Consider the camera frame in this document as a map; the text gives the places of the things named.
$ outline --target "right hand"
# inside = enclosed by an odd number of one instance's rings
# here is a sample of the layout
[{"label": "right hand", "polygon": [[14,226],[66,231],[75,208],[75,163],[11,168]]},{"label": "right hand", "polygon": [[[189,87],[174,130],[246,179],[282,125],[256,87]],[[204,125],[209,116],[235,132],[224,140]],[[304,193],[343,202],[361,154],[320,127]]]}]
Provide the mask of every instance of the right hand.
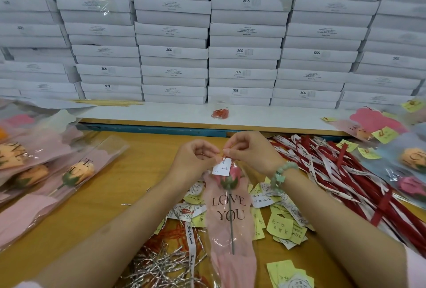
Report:
[{"label": "right hand", "polygon": [[226,142],[223,153],[231,159],[246,162],[271,178],[285,160],[260,132],[238,132]]}]

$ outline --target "hand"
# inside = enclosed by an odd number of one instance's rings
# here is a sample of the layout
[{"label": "hand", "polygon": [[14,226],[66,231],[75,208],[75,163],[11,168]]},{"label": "hand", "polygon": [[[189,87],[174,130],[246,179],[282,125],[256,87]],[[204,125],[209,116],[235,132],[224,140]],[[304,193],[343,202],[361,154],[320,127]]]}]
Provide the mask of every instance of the hand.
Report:
[{"label": "hand", "polygon": [[178,179],[185,186],[191,187],[204,171],[220,163],[219,149],[205,140],[194,140],[181,145],[170,167],[169,178]]},{"label": "hand", "polygon": [[285,160],[260,132],[238,132],[226,142],[223,153],[271,178]]}]

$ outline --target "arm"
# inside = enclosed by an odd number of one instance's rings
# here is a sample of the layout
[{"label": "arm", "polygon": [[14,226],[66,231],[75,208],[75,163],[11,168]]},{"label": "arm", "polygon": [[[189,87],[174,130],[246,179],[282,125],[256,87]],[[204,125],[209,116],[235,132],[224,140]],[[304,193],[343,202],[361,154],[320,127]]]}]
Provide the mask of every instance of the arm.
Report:
[{"label": "arm", "polygon": [[43,288],[112,287],[169,210],[201,174],[221,162],[214,145],[195,140],[181,146],[166,177],[124,213],[43,269]]},{"label": "arm", "polygon": [[[236,133],[225,144],[223,152],[269,178],[285,164],[259,132]],[[289,169],[284,175],[282,189],[357,285],[407,287],[406,253],[401,243],[340,204],[298,170]]]}]

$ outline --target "forearm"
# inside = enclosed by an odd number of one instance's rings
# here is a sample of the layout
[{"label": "forearm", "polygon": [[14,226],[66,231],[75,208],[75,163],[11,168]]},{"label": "forearm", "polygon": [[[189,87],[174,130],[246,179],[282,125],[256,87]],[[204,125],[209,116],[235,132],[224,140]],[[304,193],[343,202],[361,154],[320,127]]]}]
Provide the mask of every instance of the forearm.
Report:
[{"label": "forearm", "polygon": [[166,176],[125,212],[43,269],[34,280],[43,288],[112,287],[186,190],[185,183]]},{"label": "forearm", "polygon": [[357,285],[407,287],[406,254],[401,243],[333,199],[298,170],[288,170],[285,175],[284,191]]}]

